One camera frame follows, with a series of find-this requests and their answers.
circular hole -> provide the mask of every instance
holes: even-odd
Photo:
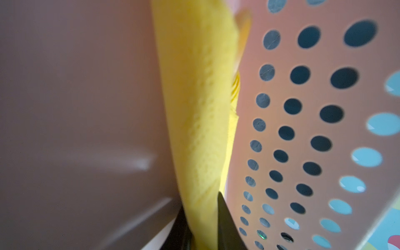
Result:
[[[263,231],[257,230],[257,234],[258,234],[258,236],[260,236],[263,240],[266,240],[266,239],[267,239],[267,235],[266,235]]]
[[[325,2],[325,0],[307,0],[307,3],[311,6],[318,6]]]
[[[277,30],[270,30],[265,34],[263,44],[267,50],[273,50],[280,43],[280,33]]]
[[[285,219],[285,223],[291,229],[294,229],[294,230],[299,230],[300,229],[300,225],[297,223],[297,221],[293,220],[292,218],[286,218]]]
[[[321,167],[315,162],[306,162],[303,164],[303,169],[307,174],[318,176],[321,174]]]
[[[254,121],[253,121],[253,127],[254,127],[254,129],[257,130],[258,132],[262,132],[262,131],[265,130],[265,127],[266,127],[265,121],[263,121],[263,120],[260,119],[260,118],[256,118],[256,119],[254,119]]]
[[[385,90],[393,96],[400,96],[400,71],[389,77],[386,81]]]
[[[328,105],[321,109],[320,117],[324,122],[335,123],[343,118],[343,110],[336,105]]]
[[[270,228],[271,224],[264,218],[260,218],[261,225],[265,226],[266,228]]]
[[[246,198],[246,200],[248,200],[248,201],[253,201],[253,196],[252,196],[249,192],[244,191],[244,192],[243,192],[243,195],[244,195],[244,197]]]
[[[263,204],[262,209],[264,210],[264,212],[270,215],[273,215],[275,213],[274,209],[268,204]]]
[[[344,89],[353,86],[358,80],[358,72],[349,67],[335,71],[330,77],[330,83],[335,88]]]
[[[283,176],[281,175],[280,172],[276,171],[276,170],[272,170],[270,172],[270,177],[271,179],[273,179],[276,182],[281,182],[283,181]]]
[[[356,22],[344,34],[344,42],[351,47],[363,46],[374,38],[376,30],[376,25],[371,20]]]
[[[366,123],[367,129],[379,136],[391,136],[400,131],[400,117],[392,113],[373,115]]]
[[[344,202],[342,200],[338,200],[338,199],[331,200],[329,202],[329,207],[333,211],[335,211],[335,212],[337,212],[339,214],[348,215],[348,214],[351,214],[353,212],[353,209],[351,208],[351,206],[349,204],[347,204],[346,202]]]
[[[316,26],[310,26],[300,32],[297,42],[300,47],[308,49],[314,46],[319,41],[320,36],[320,29]]]
[[[382,155],[372,148],[357,148],[353,151],[351,158],[356,164],[367,168],[373,168],[382,163]]]
[[[279,136],[287,141],[290,141],[294,138],[294,130],[289,126],[282,126],[278,130]]]
[[[260,108],[266,108],[270,105],[271,99],[267,94],[261,93],[256,97],[256,103]]]
[[[302,109],[302,104],[295,98],[290,98],[285,101],[283,108],[288,114],[298,114]]]
[[[311,146],[315,150],[326,152],[331,149],[332,142],[325,136],[315,136],[311,139]]]
[[[280,12],[286,4],[286,0],[268,0],[268,10],[271,13]]]
[[[256,181],[253,178],[251,178],[250,176],[246,176],[245,180],[246,180],[246,183],[249,186],[251,186],[252,188],[256,186]]]
[[[250,208],[248,208],[248,206],[242,205],[242,209],[246,214],[251,214]]]
[[[240,218],[240,221],[241,221],[245,226],[248,226],[248,225],[249,225],[248,220],[246,220],[246,218],[244,218],[244,217],[241,217],[241,218]]]
[[[275,190],[273,190],[272,188],[267,188],[267,189],[265,190],[265,193],[266,193],[271,199],[276,200],[276,199],[278,198],[278,193],[277,193]]]
[[[315,244],[323,248],[331,248],[329,241],[322,236],[315,235],[314,237],[312,237],[312,240],[315,242]]]
[[[296,189],[300,194],[302,194],[304,196],[312,196],[312,194],[313,194],[312,189],[309,186],[307,186],[306,184],[298,184],[296,186]]]
[[[274,158],[277,161],[282,162],[282,163],[285,163],[289,160],[288,154],[285,151],[280,150],[280,149],[274,151]]]
[[[286,247],[282,246],[282,245],[276,245],[276,248],[278,250],[288,250]]]
[[[239,228],[239,232],[240,232],[241,234],[243,234],[244,236],[247,236],[247,233],[246,233],[246,231],[245,231],[243,228]]]
[[[250,160],[248,160],[247,161],[247,165],[249,166],[249,168],[251,168],[252,170],[254,170],[254,171],[257,171],[258,170],[258,163],[255,161],[255,160],[253,160],[253,159],[250,159]]]
[[[289,243],[293,243],[293,242],[294,242],[294,239],[293,239],[292,236],[290,236],[289,234],[287,234],[287,233],[280,233],[280,235],[282,236],[282,238],[283,238],[285,241],[287,241],[287,242],[289,242]]]
[[[290,79],[294,84],[303,84],[310,78],[310,69],[306,66],[297,66],[290,73]]]
[[[366,189],[365,183],[355,176],[345,176],[339,181],[340,186],[352,193],[363,193]]]
[[[255,241],[254,244],[255,244],[259,249],[264,250],[264,246],[263,246],[260,242]]]
[[[321,226],[332,233],[340,233],[341,229],[339,225],[333,220],[323,219],[320,222]]]
[[[257,153],[261,152],[261,150],[262,150],[261,143],[257,140],[252,140],[250,142],[250,147],[254,152],[257,152]]]
[[[298,214],[306,213],[306,209],[302,205],[298,204],[297,202],[292,202],[290,204],[290,207],[293,209],[293,211],[295,211]]]
[[[265,64],[260,68],[260,78],[267,82],[272,80],[275,75],[275,68],[271,64]]]

light blue surface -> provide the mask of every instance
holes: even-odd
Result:
[[[400,117],[392,113],[376,114],[367,121],[366,127],[379,136],[391,136],[400,131]]]
[[[285,7],[286,0],[268,0],[268,10],[271,13],[280,12]]]
[[[400,70],[389,77],[385,89],[391,95],[400,96]]]
[[[312,237],[312,240],[319,246],[323,248],[331,248],[330,242],[322,236],[315,235]]]
[[[339,214],[351,214],[353,212],[352,207],[342,200],[331,200],[329,207]]]
[[[388,250],[388,239],[393,235],[400,235],[400,210],[391,208],[368,242],[377,250]]]
[[[321,226],[332,233],[339,233],[341,231],[340,226],[333,220],[323,219],[320,222]]]
[[[340,186],[352,193],[363,193],[366,190],[365,183],[355,176],[345,176],[339,181]]]
[[[244,195],[244,197],[246,198],[246,200],[248,200],[248,201],[253,201],[253,196],[252,196],[249,192],[245,191],[245,192],[243,193],[243,195]]]
[[[262,205],[262,209],[267,213],[267,214],[274,214],[275,213],[275,211],[274,211],[274,209],[270,206],[270,205],[268,205],[268,204],[263,204]]]
[[[382,163],[382,155],[372,148],[357,148],[351,156],[356,164],[367,168],[376,167]]]
[[[294,230],[300,229],[300,225],[297,223],[297,221],[293,220],[292,218],[286,218],[285,223]]]

textured yellow fabric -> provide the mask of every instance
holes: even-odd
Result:
[[[196,248],[216,250],[238,29],[221,0],[152,0],[152,11],[179,192]]]

folded fabric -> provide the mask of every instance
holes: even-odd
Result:
[[[221,0],[152,0],[152,11],[179,192],[196,249],[216,250],[217,196],[237,123],[238,29]]]

